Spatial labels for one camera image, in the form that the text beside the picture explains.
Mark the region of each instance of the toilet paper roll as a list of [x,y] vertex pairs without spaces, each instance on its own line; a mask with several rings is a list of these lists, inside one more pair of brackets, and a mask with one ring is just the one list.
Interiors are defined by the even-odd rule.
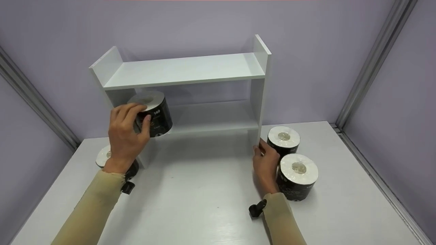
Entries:
[[95,163],[100,168],[103,168],[106,165],[106,161],[110,158],[111,152],[110,152],[110,145],[103,148],[99,154],[97,155],[97,159],[95,160]]
[[280,154],[282,159],[287,154],[297,152],[300,135],[291,128],[276,126],[269,130],[267,143]]
[[288,200],[304,200],[317,179],[318,167],[308,157],[289,154],[281,159],[276,182]]
[[151,115],[150,137],[166,134],[173,126],[170,110],[165,95],[159,91],[145,91],[133,96],[129,103],[139,103],[147,106],[146,110],[138,113],[136,124],[142,129],[142,122],[147,115]]
[[[111,157],[111,151],[110,151],[110,145],[108,145],[98,153],[95,163],[100,168],[104,168],[104,166],[106,165],[106,161],[110,157]],[[139,163],[136,160],[134,160],[132,165],[126,172],[126,176],[125,176],[126,181],[133,178],[138,173],[138,170],[139,170]]]

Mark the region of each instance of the beige sleeve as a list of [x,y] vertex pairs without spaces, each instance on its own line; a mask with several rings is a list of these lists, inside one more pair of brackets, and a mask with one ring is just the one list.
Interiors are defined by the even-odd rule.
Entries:
[[283,193],[267,194],[263,209],[272,245],[306,245]]
[[123,174],[98,171],[51,244],[96,245],[123,185]]

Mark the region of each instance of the white table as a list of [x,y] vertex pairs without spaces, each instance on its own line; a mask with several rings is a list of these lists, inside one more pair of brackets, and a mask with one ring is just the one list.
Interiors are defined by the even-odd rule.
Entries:
[[[301,135],[298,153],[320,173],[306,200],[290,202],[308,244],[419,244],[327,122],[286,126]],[[262,127],[262,138],[271,127]],[[263,219],[248,214],[260,197],[245,143],[234,133],[166,144],[133,179],[131,195],[122,194],[99,244],[268,244]],[[13,245],[50,244],[99,170],[95,157],[108,144],[108,138],[83,141]],[[196,154],[186,150],[195,147]]]

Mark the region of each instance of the hand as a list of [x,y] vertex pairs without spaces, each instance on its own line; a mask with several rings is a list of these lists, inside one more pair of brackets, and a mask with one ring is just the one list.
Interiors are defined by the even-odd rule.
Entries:
[[260,139],[259,146],[253,146],[253,149],[253,168],[263,191],[266,194],[279,192],[276,185],[276,174],[280,155],[263,139]]
[[111,157],[106,161],[103,171],[125,174],[135,158],[150,140],[150,115],[144,118],[142,131],[136,134],[133,122],[136,115],[147,109],[146,105],[130,103],[120,105],[110,112],[109,142]]

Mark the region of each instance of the white shelf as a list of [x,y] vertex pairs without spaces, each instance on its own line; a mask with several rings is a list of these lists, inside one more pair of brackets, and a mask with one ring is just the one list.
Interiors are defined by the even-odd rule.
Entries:
[[124,62],[105,90],[264,78],[254,53]]
[[[89,69],[111,107],[126,104],[136,94],[136,88],[251,80],[247,101],[170,107],[173,128],[165,136],[152,141],[173,140],[175,135],[183,138],[245,129],[250,144],[257,144],[270,59],[268,47],[259,35],[255,35],[252,52],[242,54],[124,62],[114,46]],[[144,168],[156,155],[153,144],[149,144],[137,158]]]
[[170,113],[168,134],[259,128],[249,101],[171,106]]

